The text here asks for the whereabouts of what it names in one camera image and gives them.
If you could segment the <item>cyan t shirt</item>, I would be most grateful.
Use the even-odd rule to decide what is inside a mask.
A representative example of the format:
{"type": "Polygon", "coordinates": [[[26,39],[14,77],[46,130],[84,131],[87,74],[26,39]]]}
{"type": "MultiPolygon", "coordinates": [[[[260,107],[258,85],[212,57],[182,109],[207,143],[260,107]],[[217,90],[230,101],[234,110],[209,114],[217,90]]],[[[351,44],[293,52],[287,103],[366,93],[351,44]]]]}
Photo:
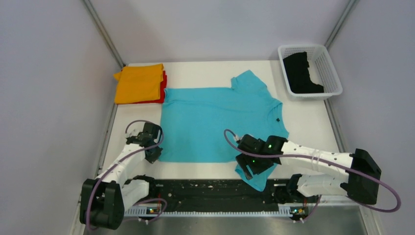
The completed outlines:
{"type": "Polygon", "coordinates": [[[238,151],[226,142],[226,129],[262,140],[289,136],[283,123],[282,102],[273,98],[266,84],[250,70],[233,77],[230,87],[167,88],[165,93],[162,162],[235,161],[238,151]]]}

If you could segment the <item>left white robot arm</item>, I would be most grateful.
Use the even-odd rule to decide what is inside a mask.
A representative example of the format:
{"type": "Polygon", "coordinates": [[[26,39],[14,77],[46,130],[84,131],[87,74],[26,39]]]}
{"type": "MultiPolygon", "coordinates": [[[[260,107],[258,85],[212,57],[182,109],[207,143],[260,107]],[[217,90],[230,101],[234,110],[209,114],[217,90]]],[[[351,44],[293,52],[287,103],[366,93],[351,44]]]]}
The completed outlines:
{"type": "Polygon", "coordinates": [[[94,179],[82,184],[79,220],[87,229],[117,229],[127,209],[142,199],[152,202],[157,189],[146,177],[130,178],[133,170],[143,161],[154,163],[161,155],[162,128],[143,121],[137,134],[125,131],[126,143],[117,158],[94,179]]]}

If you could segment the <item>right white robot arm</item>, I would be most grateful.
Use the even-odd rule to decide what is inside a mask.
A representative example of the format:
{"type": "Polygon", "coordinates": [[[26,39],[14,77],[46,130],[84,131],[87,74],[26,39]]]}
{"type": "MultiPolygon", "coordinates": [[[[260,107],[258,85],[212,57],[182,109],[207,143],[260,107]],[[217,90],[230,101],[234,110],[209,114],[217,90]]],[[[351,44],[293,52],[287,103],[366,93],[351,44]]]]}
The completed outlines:
{"type": "Polygon", "coordinates": [[[316,175],[294,174],[287,196],[294,202],[316,195],[344,195],[375,205],[379,184],[358,173],[380,180],[381,169],[366,150],[336,153],[305,147],[286,138],[269,136],[266,141],[244,135],[237,141],[242,153],[236,157],[247,180],[276,165],[307,168],[316,175]]]}

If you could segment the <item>folded red t shirt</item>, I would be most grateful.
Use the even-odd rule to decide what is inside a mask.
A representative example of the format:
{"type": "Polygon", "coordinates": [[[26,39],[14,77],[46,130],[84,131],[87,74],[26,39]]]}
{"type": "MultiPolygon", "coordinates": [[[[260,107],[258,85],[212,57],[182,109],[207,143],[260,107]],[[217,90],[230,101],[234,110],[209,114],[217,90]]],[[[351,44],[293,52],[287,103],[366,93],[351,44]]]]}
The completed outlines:
{"type": "Polygon", "coordinates": [[[135,102],[135,104],[146,104],[146,103],[158,103],[158,104],[162,104],[164,103],[165,100],[165,89],[167,87],[167,75],[166,72],[163,71],[163,81],[160,83],[160,98],[157,100],[148,100],[148,101],[140,101],[140,102],[135,102]]]}

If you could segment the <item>folded orange t shirt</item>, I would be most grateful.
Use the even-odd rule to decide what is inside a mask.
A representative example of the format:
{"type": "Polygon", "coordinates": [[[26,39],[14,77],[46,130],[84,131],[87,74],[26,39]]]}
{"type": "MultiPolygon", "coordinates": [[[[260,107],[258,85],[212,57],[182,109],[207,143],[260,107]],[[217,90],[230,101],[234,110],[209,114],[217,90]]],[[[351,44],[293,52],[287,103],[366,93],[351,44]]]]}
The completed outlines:
{"type": "Polygon", "coordinates": [[[141,67],[125,66],[113,75],[117,81],[115,104],[133,104],[159,99],[163,71],[163,64],[141,67]]]}

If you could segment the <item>white plastic basket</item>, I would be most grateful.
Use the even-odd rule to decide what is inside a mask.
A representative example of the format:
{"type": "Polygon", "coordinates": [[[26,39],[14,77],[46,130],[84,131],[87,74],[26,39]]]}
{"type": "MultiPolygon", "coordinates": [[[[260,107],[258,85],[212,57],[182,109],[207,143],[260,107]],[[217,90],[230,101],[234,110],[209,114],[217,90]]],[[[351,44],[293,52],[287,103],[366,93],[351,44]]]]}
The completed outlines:
{"type": "Polygon", "coordinates": [[[290,100],[325,100],[332,96],[340,95],[343,92],[340,79],[325,46],[316,44],[284,45],[278,48],[278,55],[290,100]],[[322,85],[324,88],[323,93],[295,94],[290,89],[283,59],[294,53],[303,51],[307,52],[311,81],[315,84],[322,85]]]}

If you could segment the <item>black t shirt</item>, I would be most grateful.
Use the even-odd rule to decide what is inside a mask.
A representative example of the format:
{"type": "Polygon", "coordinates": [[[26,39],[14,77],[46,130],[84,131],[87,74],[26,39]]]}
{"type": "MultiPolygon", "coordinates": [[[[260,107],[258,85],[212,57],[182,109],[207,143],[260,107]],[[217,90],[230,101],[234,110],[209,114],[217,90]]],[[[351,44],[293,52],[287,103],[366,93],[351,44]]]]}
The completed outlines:
{"type": "Polygon", "coordinates": [[[283,59],[290,89],[295,94],[323,93],[322,85],[311,81],[307,52],[294,53],[283,59]]]}

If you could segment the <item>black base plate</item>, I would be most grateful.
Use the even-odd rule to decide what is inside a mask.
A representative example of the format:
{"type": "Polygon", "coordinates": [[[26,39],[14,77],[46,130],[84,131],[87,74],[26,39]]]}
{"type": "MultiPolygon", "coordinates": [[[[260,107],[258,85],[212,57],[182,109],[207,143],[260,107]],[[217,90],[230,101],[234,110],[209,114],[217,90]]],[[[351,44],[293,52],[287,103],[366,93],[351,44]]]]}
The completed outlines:
{"type": "Polygon", "coordinates": [[[268,179],[263,191],[243,180],[150,180],[146,199],[162,198],[169,212],[277,212],[290,203],[311,205],[287,179],[268,179]]]}

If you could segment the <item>left aluminium corner post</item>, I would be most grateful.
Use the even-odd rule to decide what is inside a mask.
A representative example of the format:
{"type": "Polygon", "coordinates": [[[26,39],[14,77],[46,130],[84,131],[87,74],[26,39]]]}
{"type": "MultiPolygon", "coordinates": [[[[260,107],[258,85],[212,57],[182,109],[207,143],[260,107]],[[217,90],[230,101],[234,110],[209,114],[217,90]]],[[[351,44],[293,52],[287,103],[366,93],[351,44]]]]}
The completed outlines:
{"type": "Polygon", "coordinates": [[[100,34],[104,44],[108,48],[110,54],[115,59],[116,63],[119,65],[120,68],[125,66],[123,59],[121,58],[116,46],[114,45],[109,33],[107,32],[103,22],[101,21],[98,12],[96,11],[93,3],[90,0],[81,0],[82,4],[84,5],[86,11],[88,12],[89,16],[92,19],[93,24],[95,25],[98,33],[100,34]]]}

